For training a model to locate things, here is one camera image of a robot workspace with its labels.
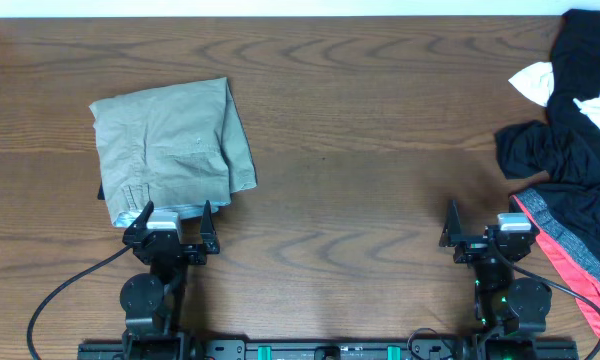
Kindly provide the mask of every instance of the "gray cloth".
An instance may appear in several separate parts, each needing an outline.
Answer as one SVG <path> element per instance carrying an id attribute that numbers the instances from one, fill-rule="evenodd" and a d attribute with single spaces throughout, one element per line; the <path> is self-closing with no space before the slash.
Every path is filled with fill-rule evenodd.
<path id="1" fill-rule="evenodd" d="M 183 219 L 256 186 L 249 144 L 226 78 L 116 96 L 89 107 L 114 226 L 149 200 Z"/>

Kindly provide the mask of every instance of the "red fabric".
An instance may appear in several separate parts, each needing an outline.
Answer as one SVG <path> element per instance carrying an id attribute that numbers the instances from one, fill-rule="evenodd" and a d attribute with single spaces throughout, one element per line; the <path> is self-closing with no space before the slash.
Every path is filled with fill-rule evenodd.
<path id="1" fill-rule="evenodd" d="M 549 234 L 547 234 L 535 222 L 524 204 L 516 197 L 514 200 L 531 221 L 538 227 L 540 234 L 536 236 L 536 242 L 547 255 L 553 267 L 558 271 L 562 280 L 571 290 L 591 300 L 600 308 L 600 283 L 587 271 L 580 267 Z M 576 300 L 580 311 L 584 314 L 587 322 L 596 336 L 600 337 L 600 316 L 598 313 L 580 300 Z"/>

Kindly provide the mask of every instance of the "gray fabric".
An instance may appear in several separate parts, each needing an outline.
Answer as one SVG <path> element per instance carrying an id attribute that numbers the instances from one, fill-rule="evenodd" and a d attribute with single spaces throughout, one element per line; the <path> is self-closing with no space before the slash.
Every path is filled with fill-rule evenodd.
<path id="1" fill-rule="evenodd" d="M 587 249 L 582 240 L 560 224 L 549 212 L 547 203 L 533 189 L 516 194 L 529 210 L 538 226 L 553 238 L 569 256 L 600 283 L 600 262 Z"/>
<path id="2" fill-rule="evenodd" d="M 199 216 L 256 186 L 249 144 L 226 78 L 94 102 L 105 201 L 126 227 L 149 200 L 156 211 Z"/>

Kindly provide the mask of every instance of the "black mount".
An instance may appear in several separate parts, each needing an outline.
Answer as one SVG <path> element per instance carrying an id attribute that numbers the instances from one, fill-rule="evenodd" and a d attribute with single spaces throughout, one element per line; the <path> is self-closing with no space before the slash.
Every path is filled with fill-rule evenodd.
<path id="1" fill-rule="evenodd" d="M 447 212 L 440 246 L 455 247 L 454 262 L 466 263 L 476 274 L 475 314 L 483 328 L 469 337 L 415 335 L 405 342 L 291 341 L 253 342 L 211 340 L 205 343 L 179 331 L 188 265 L 206 264 L 207 254 L 220 251 L 209 202 L 200 232 L 202 244 L 180 244 L 178 228 L 150 229 L 153 204 L 125 231 L 123 242 L 150 265 L 148 274 L 127 281 L 120 304 L 127 313 L 122 342 L 86 342 L 78 360 L 574 360 L 573 341 L 541 341 L 546 328 L 551 290 L 530 279 L 514 279 L 513 272 L 494 256 L 515 262 L 531 251 L 537 229 L 523 214 L 501 214 L 499 225 L 482 235 L 465 235 L 455 202 Z"/>

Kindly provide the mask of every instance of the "brown tabletop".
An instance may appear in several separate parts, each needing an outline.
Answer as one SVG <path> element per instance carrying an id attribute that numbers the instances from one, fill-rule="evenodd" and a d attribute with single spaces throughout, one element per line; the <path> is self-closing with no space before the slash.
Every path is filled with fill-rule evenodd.
<path id="1" fill-rule="evenodd" d="M 438 248 L 447 200 L 479 231 L 507 210 L 494 131 L 542 118 L 507 79 L 557 17 L 0 20 L 0 359 L 28 357 L 40 301 L 122 247 L 96 200 L 93 101 L 227 76 L 258 171 L 215 216 L 184 325 L 259 338 L 400 338 L 473 319 L 473 273 Z M 185 225 L 197 232 L 196 222 Z M 562 283 L 534 245 L 521 265 Z M 124 330 L 132 254 L 42 313 L 44 359 Z M 595 336 L 554 291 L 546 335 Z"/>

